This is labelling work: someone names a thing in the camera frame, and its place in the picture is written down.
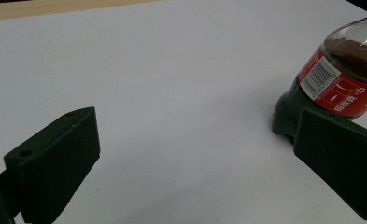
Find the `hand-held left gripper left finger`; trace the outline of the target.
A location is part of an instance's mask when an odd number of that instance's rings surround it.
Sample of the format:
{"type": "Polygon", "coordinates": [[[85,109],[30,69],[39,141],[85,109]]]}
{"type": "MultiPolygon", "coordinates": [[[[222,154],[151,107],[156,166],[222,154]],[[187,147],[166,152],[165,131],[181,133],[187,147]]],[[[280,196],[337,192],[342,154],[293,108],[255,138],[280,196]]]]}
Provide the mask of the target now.
{"type": "Polygon", "coordinates": [[[62,115],[4,157],[12,179],[8,212],[30,224],[52,224],[99,158],[95,108],[62,115]]]}

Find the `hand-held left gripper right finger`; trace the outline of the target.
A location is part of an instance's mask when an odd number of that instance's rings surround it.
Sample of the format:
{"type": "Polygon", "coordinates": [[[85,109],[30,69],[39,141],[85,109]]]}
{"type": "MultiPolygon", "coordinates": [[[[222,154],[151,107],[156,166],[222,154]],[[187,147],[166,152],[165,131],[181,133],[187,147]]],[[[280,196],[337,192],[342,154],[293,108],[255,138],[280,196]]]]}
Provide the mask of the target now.
{"type": "Polygon", "coordinates": [[[320,110],[302,110],[294,154],[367,220],[367,129],[320,110]]]}

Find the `cola bottle with red label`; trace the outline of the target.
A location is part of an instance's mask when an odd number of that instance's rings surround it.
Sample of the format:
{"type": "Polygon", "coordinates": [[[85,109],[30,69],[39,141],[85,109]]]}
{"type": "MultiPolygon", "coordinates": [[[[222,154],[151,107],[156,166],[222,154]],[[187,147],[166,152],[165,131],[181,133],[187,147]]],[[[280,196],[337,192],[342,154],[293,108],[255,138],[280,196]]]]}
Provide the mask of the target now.
{"type": "Polygon", "coordinates": [[[367,17],[327,35],[278,99],[273,133],[294,138],[305,107],[345,119],[367,112],[367,17]]]}

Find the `wooden table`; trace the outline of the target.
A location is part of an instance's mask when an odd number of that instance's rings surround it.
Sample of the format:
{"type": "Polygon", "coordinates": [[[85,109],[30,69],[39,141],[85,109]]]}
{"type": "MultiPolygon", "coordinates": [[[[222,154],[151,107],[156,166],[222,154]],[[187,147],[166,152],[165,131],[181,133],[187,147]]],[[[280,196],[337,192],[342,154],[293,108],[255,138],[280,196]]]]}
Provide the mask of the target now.
{"type": "Polygon", "coordinates": [[[0,20],[41,16],[160,0],[0,0],[0,20]]]}

